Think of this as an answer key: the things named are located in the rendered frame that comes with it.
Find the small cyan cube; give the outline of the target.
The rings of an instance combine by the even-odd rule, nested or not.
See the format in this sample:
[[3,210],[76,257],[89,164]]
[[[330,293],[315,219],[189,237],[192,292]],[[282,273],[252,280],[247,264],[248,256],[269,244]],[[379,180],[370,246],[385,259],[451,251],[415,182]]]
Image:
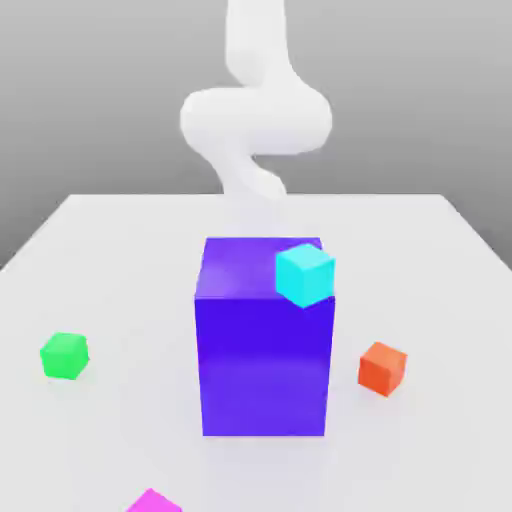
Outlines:
[[300,308],[334,295],[335,259],[304,243],[276,255],[276,291]]

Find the small orange cube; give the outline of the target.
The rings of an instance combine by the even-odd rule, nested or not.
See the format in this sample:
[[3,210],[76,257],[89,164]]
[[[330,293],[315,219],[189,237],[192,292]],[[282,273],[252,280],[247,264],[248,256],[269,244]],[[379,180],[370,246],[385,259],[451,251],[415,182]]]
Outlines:
[[360,357],[358,384],[389,397],[403,380],[406,362],[406,353],[375,342]]

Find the small green cube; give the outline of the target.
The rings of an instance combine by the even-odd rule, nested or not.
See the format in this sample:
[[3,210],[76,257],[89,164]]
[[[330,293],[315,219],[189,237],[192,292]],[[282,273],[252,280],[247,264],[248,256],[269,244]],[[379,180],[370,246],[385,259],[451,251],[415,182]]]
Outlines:
[[55,333],[40,349],[44,374],[76,380],[89,362],[87,338],[75,333]]

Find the small magenta cube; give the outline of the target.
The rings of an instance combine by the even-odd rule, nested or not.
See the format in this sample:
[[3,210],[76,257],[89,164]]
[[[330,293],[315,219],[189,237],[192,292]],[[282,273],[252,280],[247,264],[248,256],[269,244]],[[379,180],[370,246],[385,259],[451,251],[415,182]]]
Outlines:
[[152,488],[145,490],[126,512],[183,512],[182,508]]

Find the large purple box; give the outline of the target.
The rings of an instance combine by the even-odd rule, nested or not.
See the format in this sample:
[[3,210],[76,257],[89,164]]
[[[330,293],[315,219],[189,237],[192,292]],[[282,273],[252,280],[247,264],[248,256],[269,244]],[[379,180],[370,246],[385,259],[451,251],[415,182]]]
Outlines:
[[276,255],[304,243],[323,250],[207,238],[194,297],[204,435],[324,434],[335,295],[303,309],[276,291]]

